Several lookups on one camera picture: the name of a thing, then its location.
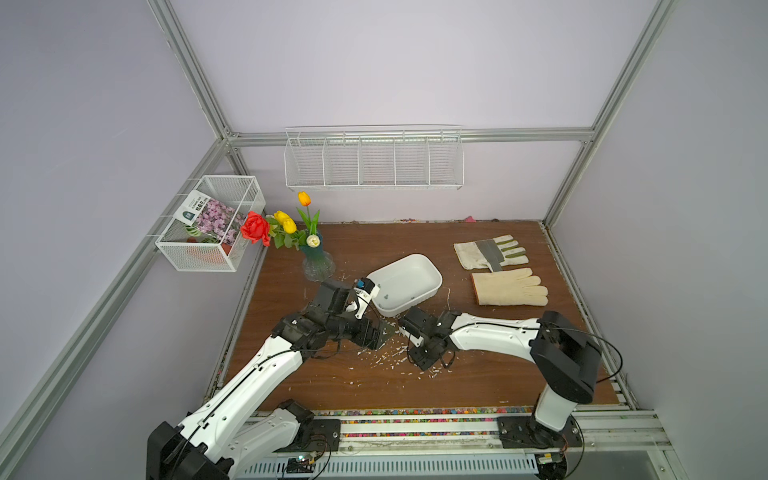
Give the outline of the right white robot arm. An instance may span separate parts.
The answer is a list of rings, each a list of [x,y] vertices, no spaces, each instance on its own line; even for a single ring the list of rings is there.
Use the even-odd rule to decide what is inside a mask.
[[[492,319],[458,311],[433,316],[413,307],[398,320],[413,347],[411,361],[422,370],[447,352],[488,351],[536,365],[545,387],[528,419],[498,422],[506,448],[565,450],[580,445],[573,411],[594,400],[602,349],[587,332],[556,311],[526,320]]]

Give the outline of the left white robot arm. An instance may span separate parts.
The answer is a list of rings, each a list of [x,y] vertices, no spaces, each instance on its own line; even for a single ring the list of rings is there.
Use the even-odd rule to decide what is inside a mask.
[[[246,421],[266,398],[330,341],[349,340],[364,349],[384,339],[366,311],[380,288],[369,278],[352,286],[327,280],[301,311],[284,316],[270,336],[218,393],[178,425],[161,423],[149,435],[149,479],[232,479],[241,468],[291,445],[312,413],[294,401],[266,419]]]

